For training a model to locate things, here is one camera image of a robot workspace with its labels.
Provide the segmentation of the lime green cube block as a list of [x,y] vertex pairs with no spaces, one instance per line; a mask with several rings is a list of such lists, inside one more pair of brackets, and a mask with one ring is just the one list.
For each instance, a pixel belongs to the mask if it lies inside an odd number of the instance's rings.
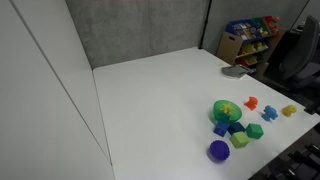
[[230,137],[230,141],[235,148],[245,147],[249,143],[248,136],[244,132],[233,133]]

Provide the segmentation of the light blue animal toy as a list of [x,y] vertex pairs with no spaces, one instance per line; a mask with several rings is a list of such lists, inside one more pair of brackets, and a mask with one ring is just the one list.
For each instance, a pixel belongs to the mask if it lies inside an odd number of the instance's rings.
[[264,108],[264,113],[261,115],[261,117],[265,121],[275,120],[278,117],[277,111],[271,107],[270,105],[267,105]]

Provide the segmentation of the grey metal mounting plate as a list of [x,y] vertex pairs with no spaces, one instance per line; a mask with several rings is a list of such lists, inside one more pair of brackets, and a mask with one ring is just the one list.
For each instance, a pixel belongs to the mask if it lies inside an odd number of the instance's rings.
[[221,69],[221,73],[224,76],[233,79],[241,79],[244,75],[246,75],[249,72],[250,69],[242,65],[226,66]]

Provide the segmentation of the orange animal toy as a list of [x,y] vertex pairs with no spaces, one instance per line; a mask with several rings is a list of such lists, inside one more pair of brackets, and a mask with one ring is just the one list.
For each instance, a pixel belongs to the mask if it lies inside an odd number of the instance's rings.
[[255,110],[258,105],[258,99],[256,97],[250,96],[249,100],[244,103],[246,107],[248,107],[251,111]]

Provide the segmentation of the toy storage shelf with bins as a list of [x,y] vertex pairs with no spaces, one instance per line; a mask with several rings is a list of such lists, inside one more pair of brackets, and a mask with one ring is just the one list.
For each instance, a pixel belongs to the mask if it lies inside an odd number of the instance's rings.
[[230,21],[222,34],[216,56],[230,65],[264,71],[285,30],[279,17],[263,16]]

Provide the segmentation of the yellow animal toy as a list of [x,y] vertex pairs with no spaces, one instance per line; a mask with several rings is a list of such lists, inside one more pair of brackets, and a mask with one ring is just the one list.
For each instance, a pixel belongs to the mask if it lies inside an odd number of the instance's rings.
[[286,117],[290,117],[293,113],[297,111],[297,108],[294,105],[288,105],[282,109],[282,114]]

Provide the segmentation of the purple spiky ball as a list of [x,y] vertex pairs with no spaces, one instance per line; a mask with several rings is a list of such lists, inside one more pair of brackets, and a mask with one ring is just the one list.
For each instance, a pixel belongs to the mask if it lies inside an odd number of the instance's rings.
[[230,156],[230,149],[224,141],[215,140],[210,144],[209,153],[215,160],[225,161]]

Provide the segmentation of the dark green cube block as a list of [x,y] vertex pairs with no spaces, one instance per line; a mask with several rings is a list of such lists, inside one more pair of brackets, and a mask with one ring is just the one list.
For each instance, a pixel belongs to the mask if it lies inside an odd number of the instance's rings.
[[250,123],[246,128],[247,136],[253,139],[260,139],[264,135],[264,131],[259,124]]

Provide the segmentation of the yellow star toy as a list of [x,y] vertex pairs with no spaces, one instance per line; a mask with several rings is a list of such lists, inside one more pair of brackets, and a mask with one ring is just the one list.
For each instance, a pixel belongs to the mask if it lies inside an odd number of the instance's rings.
[[223,112],[224,114],[230,114],[234,108],[231,106],[230,103],[228,104],[223,104],[222,107],[220,108],[220,111]]

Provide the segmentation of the green plastic bowl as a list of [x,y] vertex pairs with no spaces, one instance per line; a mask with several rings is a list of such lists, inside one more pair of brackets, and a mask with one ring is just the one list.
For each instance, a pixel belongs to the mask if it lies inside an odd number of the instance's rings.
[[217,100],[213,104],[213,117],[216,121],[233,124],[241,119],[242,110],[229,100]]

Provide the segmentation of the royal blue cube block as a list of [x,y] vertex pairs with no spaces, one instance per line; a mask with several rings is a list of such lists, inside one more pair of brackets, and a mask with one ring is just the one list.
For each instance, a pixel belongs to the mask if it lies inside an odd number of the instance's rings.
[[228,130],[228,127],[229,125],[225,122],[218,122],[216,125],[215,125],[215,128],[214,128],[214,133],[221,136],[221,137],[224,137],[227,130]]

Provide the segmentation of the dark teal blue cube block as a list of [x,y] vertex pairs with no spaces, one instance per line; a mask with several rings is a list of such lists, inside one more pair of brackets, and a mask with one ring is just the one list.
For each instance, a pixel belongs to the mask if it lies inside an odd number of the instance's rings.
[[246,129],[243,127],[243,125],[240,122],[236,122],[231,124],[228,127],[228,132],[230,135],[234,134],[235,132],[245,132]]

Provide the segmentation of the grey office chair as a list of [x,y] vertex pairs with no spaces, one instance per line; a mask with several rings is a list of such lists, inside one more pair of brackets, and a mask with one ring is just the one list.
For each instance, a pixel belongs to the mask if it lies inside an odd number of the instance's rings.
[[319,21],[308,15],[297,41],[266,76],[285,87],[310,86],[319,78],[319,63],[313,60],[318,41]]

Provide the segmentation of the black partition post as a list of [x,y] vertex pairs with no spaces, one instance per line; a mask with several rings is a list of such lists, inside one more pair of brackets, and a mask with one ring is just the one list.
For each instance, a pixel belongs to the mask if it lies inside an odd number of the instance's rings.
[[198,45],[198,49],[203,49],[203,41],[204,41],[204,37],[205,37],[205,33],[206,33],[207,24],[209,21],[209,15],[210,15],[210,11],[211,11],[212,2],[213,2],[213,0],[208,0],[207,10],[206,10],[205,18],[204,18],[204,23],[203,23],[203,28],[202,28],[202,32],[201,32],[201,36],[200,36],[200,42]]

